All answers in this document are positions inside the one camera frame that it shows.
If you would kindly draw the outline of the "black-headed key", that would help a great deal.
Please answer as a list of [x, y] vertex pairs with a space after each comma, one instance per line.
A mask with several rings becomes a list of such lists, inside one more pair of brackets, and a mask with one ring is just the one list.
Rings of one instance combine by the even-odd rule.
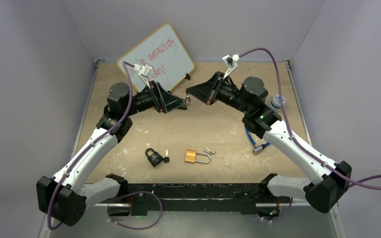
[[165, 157], [163, 158], [163, 162], [164, 163], [169, 163], [170, 162], [170, 158], [169, 158], [168, 155], [169, 155], [168, 154], [168, 150], [166, 149], [166, 151], [165, 151]]

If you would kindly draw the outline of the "blue cable lock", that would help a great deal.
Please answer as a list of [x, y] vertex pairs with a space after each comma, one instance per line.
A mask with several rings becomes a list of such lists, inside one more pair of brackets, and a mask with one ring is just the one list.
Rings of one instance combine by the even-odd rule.
[[250, 143], [252, 144], [253, 146], [253, 153], [254, 154], [259, 154], [260, 152], [262, 152], [266, 147], [268, 147], [270, 145], [269, 142], [266, 142], [264, 144], [257, 144], [254, 140], [254, 138], [252, 137], [252, 134], [250, 133], [250, 131], [245, 127], [245, 132], [246, 132], [246, 135], [250, 141]]

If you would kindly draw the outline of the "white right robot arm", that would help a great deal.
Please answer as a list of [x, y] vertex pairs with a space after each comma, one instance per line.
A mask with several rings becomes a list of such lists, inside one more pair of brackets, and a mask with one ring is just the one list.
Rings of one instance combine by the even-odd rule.
[[348, 190], [348, 182], [340, 176], [350, 177], [351, 166], [324, 156], [288, 129], [281, 116], [265, 103], [268, 91], [260, 78], [250, 76], [240, 88], [229, 80], [218, 71], [208, 81], [188, 87], [186, 93], [207, 105], [220, 101], [242, 112], [249, 132], [276, 147], [306, 175], [293, 178], [269, 174], [259, 184], [260, 198], [266, 202], [281, 196], [303, 199], [317, 211], [328, 213]]

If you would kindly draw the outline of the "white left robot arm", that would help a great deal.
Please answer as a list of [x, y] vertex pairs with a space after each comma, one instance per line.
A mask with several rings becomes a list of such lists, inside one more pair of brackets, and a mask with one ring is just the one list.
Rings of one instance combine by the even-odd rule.
[[132, 126], [130, 116], [147, 109], [169, 113], [187, 108], [189, 100], [165, 90], [159, 82], [150, 81], [142, 91], [132, 93], [126, 83], [115, 83], [107, 96], [103, 116], [87, 143], [58, 172], [42, 176], [36, 183], [39, 210], [47, 214], [48, 228], [55, 230], [52, 220], [72, 227], [91, 206], [113, 199], [124, 202], [128, 196], [127, 181], [114, 174], [86, 186], [85, 182], [101, 160], [126, 136]]

